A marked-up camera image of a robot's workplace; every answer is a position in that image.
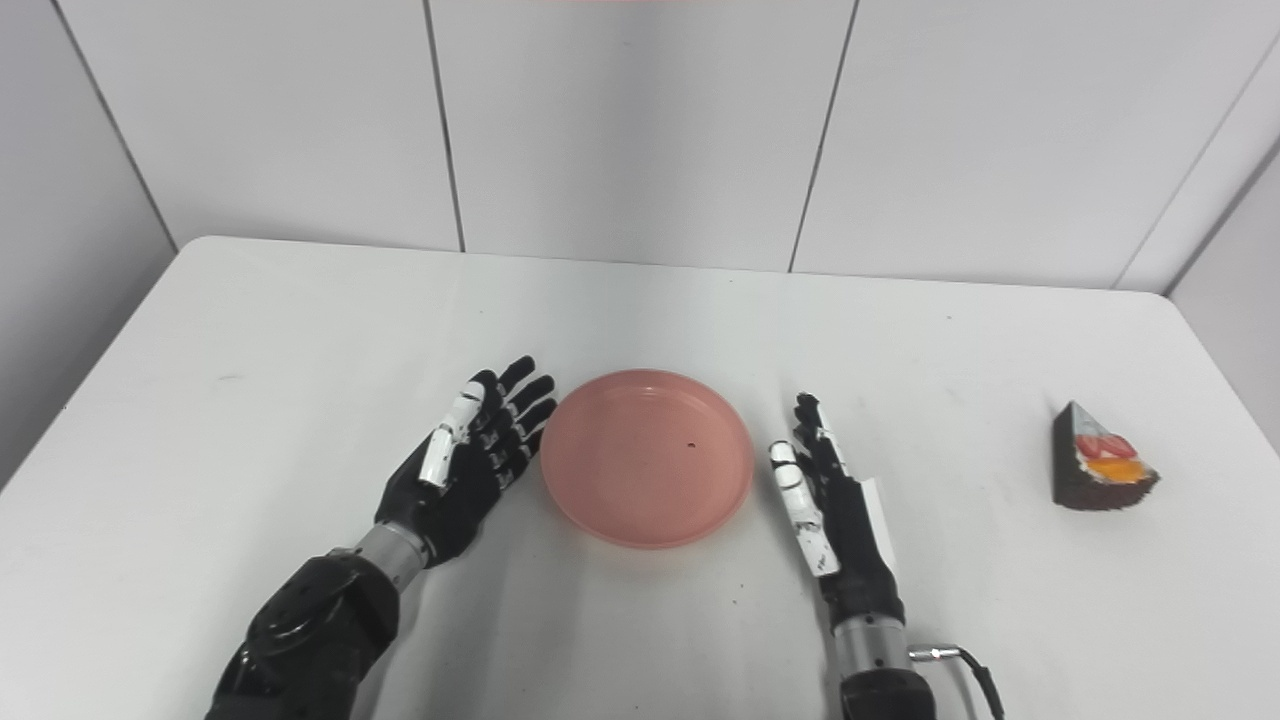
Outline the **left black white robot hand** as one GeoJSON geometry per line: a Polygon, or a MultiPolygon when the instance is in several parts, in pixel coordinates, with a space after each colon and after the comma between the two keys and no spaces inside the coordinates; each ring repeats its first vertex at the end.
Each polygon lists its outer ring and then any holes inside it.
{"type": "Polygon", "coordinates": [[[538,456],[557,407],[554,389],[530,355],[500,373],[477,372],[393,471],[375,521],[406,533],[425,568],[461,556],[538,456]]]}

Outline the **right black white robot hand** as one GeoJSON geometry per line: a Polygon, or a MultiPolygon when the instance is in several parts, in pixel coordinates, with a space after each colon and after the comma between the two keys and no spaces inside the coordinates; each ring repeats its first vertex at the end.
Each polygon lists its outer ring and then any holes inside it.
{"type": "Polygon", "coordinates": [[[829,624],[868,616],[905,623],[896,577],[876,537],[869,483],[849,470],[818,397],[797,393],[794,415],[794,437],[768,448],[771,470],[829,624]]]}

